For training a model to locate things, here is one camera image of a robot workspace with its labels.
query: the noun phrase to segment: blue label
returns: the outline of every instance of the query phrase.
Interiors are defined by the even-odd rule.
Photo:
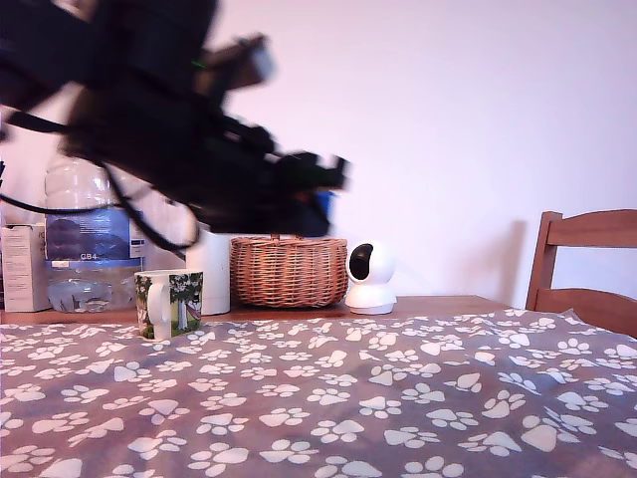
[[[72,216],[51,214],[46,225],[49,261],[124,261],[142,255],[133,253],[139,238],[131,234],[128,216],[121,209]]]

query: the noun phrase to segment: wicker basket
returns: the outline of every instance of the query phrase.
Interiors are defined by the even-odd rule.
[[[230,283],[244,304],[323,307],[347,290],[345,239],[240,237],[232,240]]]

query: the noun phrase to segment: ceramic mug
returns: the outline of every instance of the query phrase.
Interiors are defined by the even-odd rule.
[[[139,332],[163,341],[199,329],[202,289],[201,270],[136,272]]]

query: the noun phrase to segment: cardboard box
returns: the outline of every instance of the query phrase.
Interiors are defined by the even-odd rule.
[[[4,307],[7,312],[49,309],[44,256],[44,224],[2,228]]]

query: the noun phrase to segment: wooden chair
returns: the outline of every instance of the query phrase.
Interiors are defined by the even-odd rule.
[[[637,210],[600,211],[562,219],[541,216],[531,271],[527,309],[575,313],[592,326],[637,338],[637,301],[590,289],[550,287],[558,246],[637,248]]]

